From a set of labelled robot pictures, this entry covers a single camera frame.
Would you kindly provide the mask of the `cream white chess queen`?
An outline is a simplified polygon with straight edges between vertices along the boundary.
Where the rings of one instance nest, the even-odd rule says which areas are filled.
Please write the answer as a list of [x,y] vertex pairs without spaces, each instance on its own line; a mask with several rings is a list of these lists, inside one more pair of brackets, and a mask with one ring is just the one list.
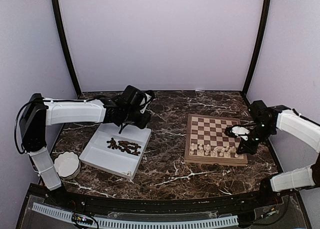
[[219,156],[224,157],[224,154],[225,154],[225,148],[223,147],[219,153]]

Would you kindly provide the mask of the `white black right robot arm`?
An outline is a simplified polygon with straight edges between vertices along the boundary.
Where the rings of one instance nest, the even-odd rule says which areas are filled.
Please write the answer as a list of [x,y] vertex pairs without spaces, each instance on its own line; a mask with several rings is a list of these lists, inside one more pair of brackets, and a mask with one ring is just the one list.
[[[236,150],[238,155],[257,152],[258,145],[266,141],[269,136],[277,132],[286,133],[296,141],[304,143],[307,147],[320,155],[320,125],[295,109],[285,105],[267,106],[263,101],[256,100],[249,106],[249,112],[253,119],[250,125],[234,125],[226,132],[232,137],[241,138]],[[255,194],[255,202],[260,206],[266,206],[274,199],[275,193],[313,189],[320,186],[320,159],[302,168],[282,172],[263,179],[260,183],[260,191]]]

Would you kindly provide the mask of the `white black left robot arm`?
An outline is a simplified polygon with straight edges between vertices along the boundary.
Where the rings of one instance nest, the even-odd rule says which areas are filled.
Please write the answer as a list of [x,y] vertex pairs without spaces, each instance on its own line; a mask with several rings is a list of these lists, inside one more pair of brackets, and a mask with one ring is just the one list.
[[15,147],[19,154],[28,154],[36,173],[51,192],[51,199],[60,207],[67,207],[70,195],[54,168],[47,149],[46,127],[65,123],[114,124],[123,130],[128,125],[144,130],[151,119],[146,111],[155,99],[152,90],[141,91],[128,85],[122,94],[112,98],[53,99],[35,93],[18,111],[14,133],[20,133],[21,143]]

